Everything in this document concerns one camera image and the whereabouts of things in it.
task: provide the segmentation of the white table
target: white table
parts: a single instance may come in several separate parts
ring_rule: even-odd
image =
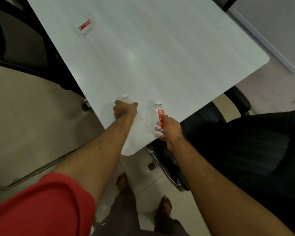
[[[105,128],[118,97],[139,103],[124,155],[154,140],[152,100],[182,121],[269,60],[212,0],[28,2]],[[86,12],[94,28],[80,36],[74,24]]]

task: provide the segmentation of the forearm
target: forearm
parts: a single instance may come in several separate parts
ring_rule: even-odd
[[[76,180],[98,204],[132,123],[133,117],[130,115],[121,116],[99,137],[62,161],[54,172],[66,174]]]
[[[213,168],[186,140],[172,145],[213,236],[293,235],[271,212]]]

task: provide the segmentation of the tiled floor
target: tiled floor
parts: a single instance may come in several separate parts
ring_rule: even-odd
[[[0,67],[0,185],[10,184],[55,158],[87,143],[103,131],[93,112],[80,108],[82,98],[58,85]],[[227,121],[239,117],[232,103],[221,95],[214,100]],[[123,171],[137,195],[142,229],[153,230],[153,214],[163,195],[173,204],[172,216],[191,235],[210,235],[191,192],[179,192],[158,167],[148,169],[151,157],[143,148],[130,157],[121,156],[105,190],[96,216],[108,215]],[[45,172],[0,195],[0,203],[36,183]]]

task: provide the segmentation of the red shirt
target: red shirt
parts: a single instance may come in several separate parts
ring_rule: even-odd
[[[49,173],[0,205],[0,235],[88,236],[95,201],[70,177]]]

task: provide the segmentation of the bare foot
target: bare foot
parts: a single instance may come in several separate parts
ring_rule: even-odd
[[[121,192],[121,191],[125,190],[126,188],[130,187],[129,183],[128,183],[127,176],[126,176],[126,173],[123,172],[117,178],[116,185],[117,185],[117,189],[118,189],[119,192]]]
[[[170,216],[170,213],[171,213],[171,202],[169,200],[169,198],[167,198],[165,195],[163,196],[160,204],[159,204],[159,207],[158,207],[158,210],[157,211],[165,211],[165,213]]]

